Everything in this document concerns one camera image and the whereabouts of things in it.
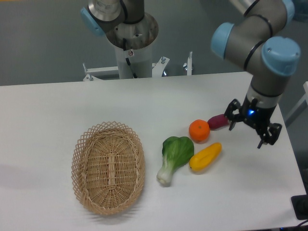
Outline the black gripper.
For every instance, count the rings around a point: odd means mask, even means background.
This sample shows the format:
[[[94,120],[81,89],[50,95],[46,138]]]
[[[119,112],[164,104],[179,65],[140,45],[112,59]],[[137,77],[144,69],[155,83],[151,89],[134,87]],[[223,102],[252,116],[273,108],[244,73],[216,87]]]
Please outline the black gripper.
[[[263,144],[274,145],[282,130],[281,124],[270,122],[270,118],[277,105],[264,108],[259,105],[260,103],[261,100],[256,98],[248,100],[247,96],[243,104],[240,104],[237,99],[233,99],[224,113],[224,117],[229,121],[230,131],[238,122],[244,122],[257,131],[260,137],[260,142],[257,146],[258,149],[260,149]]]

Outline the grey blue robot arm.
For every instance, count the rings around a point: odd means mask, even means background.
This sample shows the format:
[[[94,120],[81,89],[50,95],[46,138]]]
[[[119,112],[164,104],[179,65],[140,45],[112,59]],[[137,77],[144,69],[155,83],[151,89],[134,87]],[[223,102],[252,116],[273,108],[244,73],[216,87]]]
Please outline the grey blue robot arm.
[[[282,126],[270,118],[297,69],[300,47],[277,33],[295,14],[290,0],[234,0],[243,14],[239,25],[221,24],[211,39],[211,50],[253,77],[243,103],[233,100],[225,111],[233,128],[244,122],[273,145]],[[152,64],[151,45],[158,35],[157,21],[144,10],[142,0],[90,0],[80,11],[88,29],[106,36],[113,45],[121,79],[160,77],[162,62]]]

